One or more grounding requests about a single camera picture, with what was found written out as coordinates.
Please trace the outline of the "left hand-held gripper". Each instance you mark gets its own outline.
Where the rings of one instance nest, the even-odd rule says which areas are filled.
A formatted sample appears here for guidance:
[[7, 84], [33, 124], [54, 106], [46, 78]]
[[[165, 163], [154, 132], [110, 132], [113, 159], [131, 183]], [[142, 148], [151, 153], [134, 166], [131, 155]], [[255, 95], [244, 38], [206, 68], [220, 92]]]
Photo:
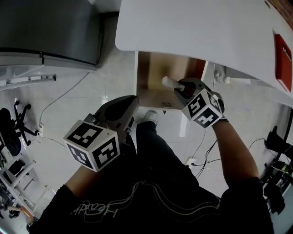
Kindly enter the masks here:
[[74, 160], [98, 172], [117, 158], [138, 107], [137, 96], [122, 96], [78, 120], [63, 137]]

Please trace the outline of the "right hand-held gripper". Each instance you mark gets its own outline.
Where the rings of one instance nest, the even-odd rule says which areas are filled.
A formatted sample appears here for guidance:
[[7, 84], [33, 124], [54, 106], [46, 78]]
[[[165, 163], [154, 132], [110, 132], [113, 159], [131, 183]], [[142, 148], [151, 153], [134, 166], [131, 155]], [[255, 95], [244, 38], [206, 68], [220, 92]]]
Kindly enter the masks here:
[[211, 127], [218, 121], [226, 121], [222, 96], [201, 80], [181, 79], [179, 87], [175, 88], [175, 95], [183, 107], [182, 113], [202, 128]]

